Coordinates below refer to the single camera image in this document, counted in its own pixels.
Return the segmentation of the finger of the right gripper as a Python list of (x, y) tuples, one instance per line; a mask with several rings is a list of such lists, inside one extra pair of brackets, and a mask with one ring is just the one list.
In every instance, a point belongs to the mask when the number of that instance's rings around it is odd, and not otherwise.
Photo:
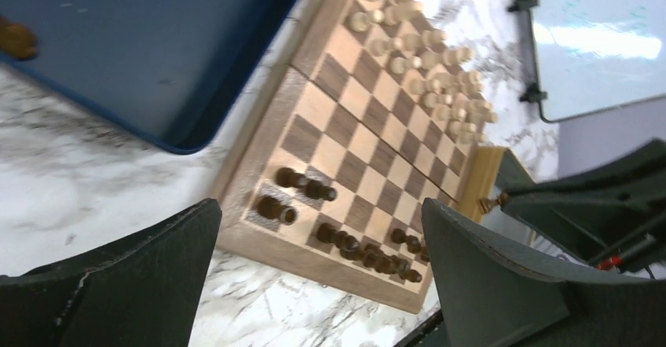
[(513, 186), (500, 209), (586, 265), (637, 272), (665, 262), (665, 142), (555, 181)]

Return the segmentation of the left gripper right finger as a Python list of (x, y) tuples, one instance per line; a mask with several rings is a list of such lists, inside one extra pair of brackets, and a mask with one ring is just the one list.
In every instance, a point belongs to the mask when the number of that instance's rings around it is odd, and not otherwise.
[(554, 258), (436, 199), (422, 224), (453, 346), (662, 346), (665, 283)]

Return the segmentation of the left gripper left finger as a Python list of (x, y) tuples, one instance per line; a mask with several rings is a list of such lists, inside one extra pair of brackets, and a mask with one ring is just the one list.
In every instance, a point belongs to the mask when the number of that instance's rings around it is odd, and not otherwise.
[(2, 276), (2, 345), (186, 346), (221, 215), (204, 199), (93, 250)]

